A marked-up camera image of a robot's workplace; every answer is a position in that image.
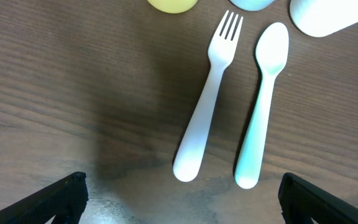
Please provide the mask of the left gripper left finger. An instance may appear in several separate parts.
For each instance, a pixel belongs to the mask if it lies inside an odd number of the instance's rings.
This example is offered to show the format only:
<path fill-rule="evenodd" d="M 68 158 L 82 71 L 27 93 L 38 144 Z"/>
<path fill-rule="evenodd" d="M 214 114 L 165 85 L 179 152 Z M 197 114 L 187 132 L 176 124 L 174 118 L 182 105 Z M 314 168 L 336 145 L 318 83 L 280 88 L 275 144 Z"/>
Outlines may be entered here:
<path fill-rule="evenodd" d="M 74 172 L 0 210 L 0 223 L 77 224 L 87 202 L 86 174 Z"/>

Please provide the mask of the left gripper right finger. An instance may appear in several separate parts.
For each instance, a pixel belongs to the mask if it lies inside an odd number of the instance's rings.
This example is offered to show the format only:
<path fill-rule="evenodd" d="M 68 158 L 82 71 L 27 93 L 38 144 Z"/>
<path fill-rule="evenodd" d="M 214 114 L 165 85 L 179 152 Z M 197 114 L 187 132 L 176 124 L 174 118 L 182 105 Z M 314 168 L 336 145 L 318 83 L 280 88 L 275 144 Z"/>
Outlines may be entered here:
<path fill-rule="evenodd" d="M 286 224 L 358 224 L 358 208 L 291 172 L 283 175 L 278 199 Z"/>

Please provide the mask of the mint green plastic spoon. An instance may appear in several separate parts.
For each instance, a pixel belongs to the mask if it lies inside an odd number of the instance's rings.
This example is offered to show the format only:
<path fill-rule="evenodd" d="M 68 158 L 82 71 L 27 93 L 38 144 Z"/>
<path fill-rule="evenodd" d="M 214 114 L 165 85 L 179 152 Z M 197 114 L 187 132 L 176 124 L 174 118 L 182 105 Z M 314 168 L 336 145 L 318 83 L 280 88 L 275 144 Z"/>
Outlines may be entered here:
<path fill-rule="evenodd" d="M 281 22 L 268 26 L 255 47 L 262 79 L 234 173 L 236 184 L 243 189 L 251 189 L 259 181 L 273 88 L 278 74 L 287 64 L 288 51 L 288 29 Z"/>

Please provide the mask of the white plastic fork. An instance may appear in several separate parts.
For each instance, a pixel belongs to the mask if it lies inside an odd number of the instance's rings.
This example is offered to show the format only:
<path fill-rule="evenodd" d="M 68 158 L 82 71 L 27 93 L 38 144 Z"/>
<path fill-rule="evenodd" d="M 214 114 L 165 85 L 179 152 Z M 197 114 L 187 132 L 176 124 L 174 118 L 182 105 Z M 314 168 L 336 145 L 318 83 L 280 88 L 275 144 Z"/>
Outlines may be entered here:
<path fill-rule="evenodd" d="M 219 87 L 234 60 L 242 22 L 242 16 L 226 11 L 209 44 L 208 77 L 173 161 L 173 174 L 182 182 L 192 181 L 200 170 Z"/>

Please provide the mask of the white plastic cup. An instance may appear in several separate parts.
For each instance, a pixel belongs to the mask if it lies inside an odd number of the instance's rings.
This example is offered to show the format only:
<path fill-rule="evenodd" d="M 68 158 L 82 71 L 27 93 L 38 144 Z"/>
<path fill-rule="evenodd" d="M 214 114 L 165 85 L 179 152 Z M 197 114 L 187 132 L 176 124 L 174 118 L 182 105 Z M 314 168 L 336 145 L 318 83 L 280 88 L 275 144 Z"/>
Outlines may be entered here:
<path fill-rule="evenodd" d="M 325 37 L 358 23 L 358 0 L 291 0 L 294 25 L 312 37 Z"/>

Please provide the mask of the grey-blue plastic cup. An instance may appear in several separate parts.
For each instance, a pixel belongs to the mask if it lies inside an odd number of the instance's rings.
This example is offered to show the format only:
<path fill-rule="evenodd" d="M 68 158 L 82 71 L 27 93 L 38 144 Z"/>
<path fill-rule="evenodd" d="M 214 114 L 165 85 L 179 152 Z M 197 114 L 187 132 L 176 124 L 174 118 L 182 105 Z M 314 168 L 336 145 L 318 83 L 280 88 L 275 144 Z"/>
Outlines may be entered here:
<path fill-rule="evenodd" d="M 229 0 L 237 8 L 244 11 L 260 11 L 271 5 L 275 0 Z"/>

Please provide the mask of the yellow plastic cup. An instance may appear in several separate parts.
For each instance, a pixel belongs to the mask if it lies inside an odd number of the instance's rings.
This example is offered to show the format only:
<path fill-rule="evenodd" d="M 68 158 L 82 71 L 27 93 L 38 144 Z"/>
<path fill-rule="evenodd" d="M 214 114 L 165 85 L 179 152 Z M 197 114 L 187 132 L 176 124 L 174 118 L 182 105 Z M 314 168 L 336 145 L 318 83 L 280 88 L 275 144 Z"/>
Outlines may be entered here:
<path fill-rule="evenodd" d="M 190 10 L 198 0 L 147 0 L 154 8 L 169 14 L 179 14 Z"/>

